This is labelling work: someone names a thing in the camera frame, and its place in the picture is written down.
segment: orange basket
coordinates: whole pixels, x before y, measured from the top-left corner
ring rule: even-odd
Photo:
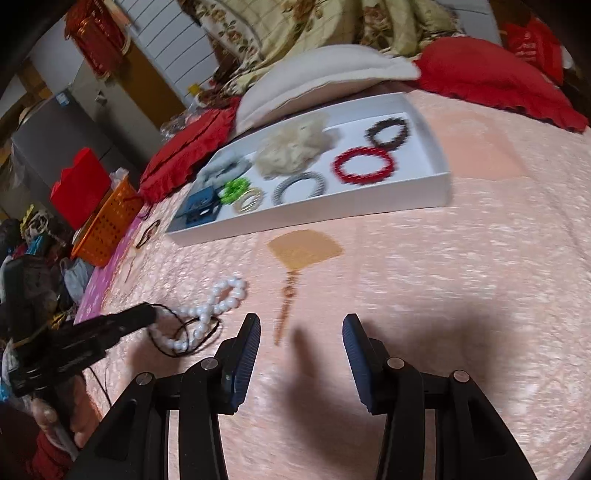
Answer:
[[[144,200],[125,177],[74,245],[72,258],[80,257],[95,267],[104,267],[143,205]]]

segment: red beaded bracelet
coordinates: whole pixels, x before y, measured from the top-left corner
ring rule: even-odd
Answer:
[[[343,171],[344,163],[353,157],[357,157],[358,155],[374,155],[376,157],[381,157],[386,161],[386,166],[376,172],[367,173],[365,175],[345,173]],[[347,150],[346,152],[341,153],[341,155],[336,157],[333,161],[332,168],[335,175],[338,178],[340,178],[340,180],[343,183],[355,183],[365,185],[387,179],[396,170],[396,162],[394,161],[390,153],[385,151],[383,148],[355,147]]]

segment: white tray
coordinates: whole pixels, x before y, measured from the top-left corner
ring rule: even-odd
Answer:
[[[317,112],[327,115],[327,130],[337,129],[339,137],[335,148],[323,153],[308,168],[308,171],[318,172],[326,179],[324,195],[307,199],[314,188],[314,181],[302,180],[285,191],[283,205],[274,206],[273,190],[285,177],[264,180],[252,167],[244,176],[249,178],[251,186],[265,192],[263,203],[257,210],[239,215],[234,212],[232,205],[224,205],[214,222],[189,228],[185,227],[184,218],[173,219],[167,229],[170,238],[184,247],[291,225],[370,213],[440,207],[449,203],[451,174],[443,150],[425,119],[403,93],[360,98],[298,115],[230,143],[213,158],[245,156],[252,159],[261,140],[281,124]],[[332,161],[349,148],[370,146],[364,137],[365,131],[375,122],[390,116],[405,118],[410,129],[404,145],[393,153],[398,170],[380,183],[365,186],[341,183],[331,171]],[[389,140],[392,133],[396,133],[395,128],[398,127],[385,130],[378,138],[381,141]],[[369,173],[383,165],[383,161],[378,158],[356,157],[348,161],[344,169],[351,173]],[[196,188],[193,187],[187,197],[195,192]],[[184,207],[187,197],[179,210]]]

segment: black beaded bracelet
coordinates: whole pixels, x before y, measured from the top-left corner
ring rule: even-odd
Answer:
[[[388,127],[393,127],[394,125],[400,125],[402,128],[400,133],[391,141],[381,143],[379,142],[375,136],[380,133],[382,130]],[[380,120],[374,126],[368,128],[365,131],[365,138],[377,148],[383,148],[389,152],[393,152],[397,148],[406,142],[408,138],[409,130],[408,130],[408,122],[404,118],[387,118],[386,120]]]

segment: red clothing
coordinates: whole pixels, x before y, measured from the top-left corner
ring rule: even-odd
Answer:
[[[72,467],[67,452],[53,446],[43,432],[37,435],[37,451],[27,464],[27,472],[33,480],[61,480]]]

